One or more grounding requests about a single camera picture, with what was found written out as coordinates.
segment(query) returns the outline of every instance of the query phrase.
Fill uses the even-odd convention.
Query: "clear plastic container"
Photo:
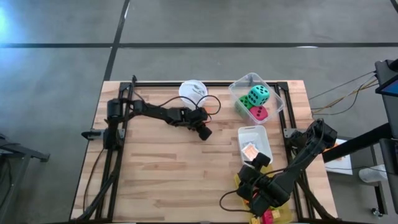
[[[271,160],[269,163],[272,163],[273,158],[271,147],[269,146],[267,131],[264,126],[257,125],[239,128],[238,141],[243,164],[244,161],[250,161],[250,159],[246,157],[242,151],[250,143],[253,144],[259,152],[268,156]]]
[[[239,101],[239,98],[247,95],[250,89],[255,85],[265,86],[270,93],[269,99],[263,104],[263,107],[265,107],[268,112],[268,117],[261,121],[254,117],[253,114],[251,114],[250,111]],[[229,86],[229,92],[231,93],[232,105],[234,105],[236,112],[239,113],[248,124],[258,125],[265,123],[284,108],[284,102],[280,96],[278,96],[274,89],[267,85],[267,83],[256,73],[249,73],[238,81],[232,83]]]

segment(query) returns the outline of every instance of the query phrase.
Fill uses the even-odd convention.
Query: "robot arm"
[[[241,183],[236,193],[249,201],[250,211],[256,216],[264,214],[270,206],[282,206],[289,200],[294,183],[300,177],[301,172],[325,148],[334,146],[336,137],[337,132],[320,119],[314,121],[305,133],[294,132],[290,143],[296,142],[295,146],[301,150],[283,172],[273,177],[267,177],[260,173],[260,169],[243,165],[238,173]]]
[[[113,150],[121,145],[118,126],[125,119],[123,105],[129,106],[132,109],[128,119],[133,119],[133,117],[139,115],[161,119],[169,125],[175,127],[182,126],[198,132],[200,139],[204,141],[211,135],[211,130],[205,124],[208,114],[204,108],[197,108],[195,110],[186,107],[163,108],[151,105],[142,100],[113,99],[109,100],[107,104],[106,122],[108,128],[105,130],[103,138],[105,149]]]

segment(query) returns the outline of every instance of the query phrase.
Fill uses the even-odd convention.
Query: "wooden tabletop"
[[[310,105],[301,80],[287,81],[294,115],[299,129],[306,129],[313,121]],[[104,82],[93,128],[104,129],[106,102],[118,95],[120,82]],[[145,101],[159,105],[178,96],[176,87],[136,88]],[[217,96],[221,111],[213,116],[208,127],[213,134],[202,141],[196,132],[187,128],[175,128],[164,121],[144,116],[130,120],[126,133],[122,169],[116,197],[114,222],[247,222],[242,212],[226,212],[220,209],[218,200],[227,191],[236,188],[233,176],[242,163],[238,146],[238,128],[247,126],[234,112],[227,87],[209,87],[209,94]],[[165,107],[183,106],[174,100]],[[205,108],[215,110],[217,103],[209,100]],[[289,117],[285,109],[285,119]],[[284,142],[278,116],[264,124],[271,145],[274,169],[287,165]],[[91,141],[76,193],[71,218],[82,213],[83,194],[94,161],[102,150],[102,140]],[[86,206],[94,199],[101,185],[105,154],[90,183]],[[321,156],[307,169],[311,191],[333,216],[337,216],[335,203]],[[304,197],[300,194],[303,207]],[[108,211],[108,198],[104,212]],[[243,209],[237,195],[229,195],[223,205],[231,209]],[[293,197],[289,207],[295,217]]]

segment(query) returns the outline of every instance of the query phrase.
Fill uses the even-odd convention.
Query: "gray floor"
[[[123,0],[0,0],[0,43],[111,43]],[[121,42],[394,42],[398,13],[389,0],[183,1],[132,0]],[[32,161],[19,194],[16,223],[66,221],[111,49],[0,49],[0,132],[51,153]],[[305,80],[309,96],[396,58],[397,48],[119,49],[111,80],[235,80],[249,72],[266,80]],[[315,98],[313,107],[345,95],[367,77]],[[353,97],[328,112],[345,109]],[[381,97],[361,92],[344,114],[325,116],[354,137],[387,121]],[[359,164],[360,154],[353,161]],[[330,176],[339,217],[377,219],[373,188]]]

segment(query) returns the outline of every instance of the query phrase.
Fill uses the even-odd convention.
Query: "yellow object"
[[[280,218],[279,210],[273,210],[273,211],[272,211],[272,217],[273,217],[274,219]]]
[[[262,173],[266,173],[266,172],[270,172],[270,171],[273,171],[271,165],[261,168]],[[239,187],[239,183],[241,182],[241,180],[239,179],[237,174],[235,174],[234,180],[235,180],[236,187]],[[243,203],[243,207],[246,210],[248,210],[249,207],[246,205],[248,203],[248,201],[242,199],[242,203]],[[289,208],[289,205],[287,204],[287,202],[284,203],[281,207],[278,207],[278,208],[270,207],[270,209],[272,209],[272,217],[274,219],[272,222],[273,224],[285,224],[285,223],[290,223],[291,221],[293,221],[293,215],[292,215],[292,212],[290,211],[290,208]],[[250,224],[260,224],[259,219],[254,218],[253,214],[250,214],[249,223]]]
[[[258,218],[253,217],[253,218],[251,218],[250,223],[251,224],[260,224],[260,220]]]

